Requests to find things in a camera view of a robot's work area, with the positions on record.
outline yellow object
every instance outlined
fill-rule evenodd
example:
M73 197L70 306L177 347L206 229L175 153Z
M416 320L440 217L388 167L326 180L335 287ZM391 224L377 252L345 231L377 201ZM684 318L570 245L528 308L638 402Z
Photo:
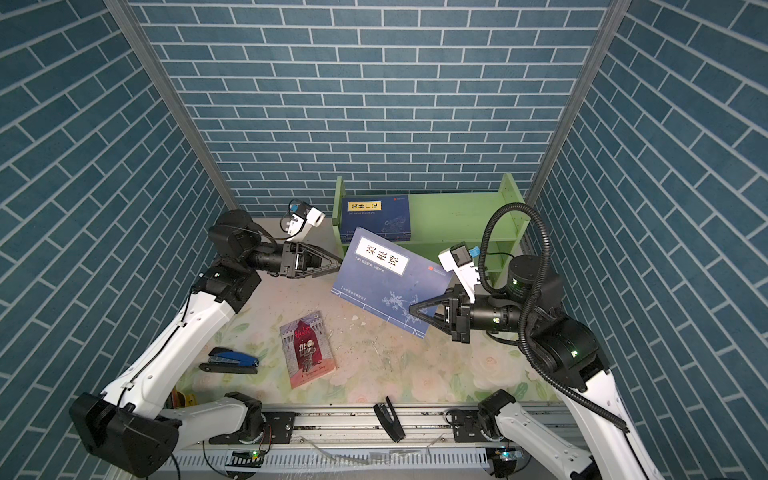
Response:
M382 203L376 202L349 202L346 208L348 212L372 212L374 210L381 210Z

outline green bookshelf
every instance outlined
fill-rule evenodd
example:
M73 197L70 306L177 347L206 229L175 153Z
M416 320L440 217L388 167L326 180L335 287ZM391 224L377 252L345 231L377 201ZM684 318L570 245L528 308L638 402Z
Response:
M336 195L333 198L333 234L342 251L346 253L349 245L342 243L339 233L344 197L344 180L338 177ZM365 197L374 200L378 196ZM511 174L503 174L501 185L496 192L410 194L408 202L411 214L411 240L397 242L397 244L439 263L438 254L457 243L466 242L469 248L479 245L491 215L502 205L522 201L523 197ZM528 221L528 217L524 214L515 212L504 215L493 230L488 252L511 253L520 242ZM493 283L509 259L510 257L506 255L487 257L485 265Z

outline wall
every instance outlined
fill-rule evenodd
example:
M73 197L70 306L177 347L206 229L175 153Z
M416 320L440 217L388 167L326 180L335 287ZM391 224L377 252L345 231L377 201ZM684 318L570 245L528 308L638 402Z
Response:
M131 4L239 202L279 216L329 212L339 175L525 192L608 0L258 3Z
M90 478L71 400L181 307L223 203L101 0L0 32L0 478Z
M767 6L634 0L538 202L676 480L768 478Z

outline book cover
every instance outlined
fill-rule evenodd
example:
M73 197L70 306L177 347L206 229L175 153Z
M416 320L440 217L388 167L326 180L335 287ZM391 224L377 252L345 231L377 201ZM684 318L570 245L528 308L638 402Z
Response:
M358 227L393 242L411 240L408 195L345 197L339 226L341 241L351 242Z
M336 369L320 312L282 325L280 341L292 389Z
M408 311L442 295L452 275L420 255L358 228L331 291L419 338L429 328Z

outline table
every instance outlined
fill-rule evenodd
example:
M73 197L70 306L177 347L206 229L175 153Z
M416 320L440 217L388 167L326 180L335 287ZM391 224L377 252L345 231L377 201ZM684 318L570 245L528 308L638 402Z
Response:
M276 219L260 220L277 234ZM313 229L306 242L335 251L328 219ZM492 342L473 332L467 344L430 327L419 339L331 294L336 274L288 280L262 273L245 307L202 349L181 377L177 389L198 403L238 391L264 403L339 405L477 402L504 388L518 400L558 401L554 390L533 370L515 347ZM279 327L320 311L329 333L337 368L334 372L291 389ZM215 346L256 356L256 375L207 373L197 364L207 361Z

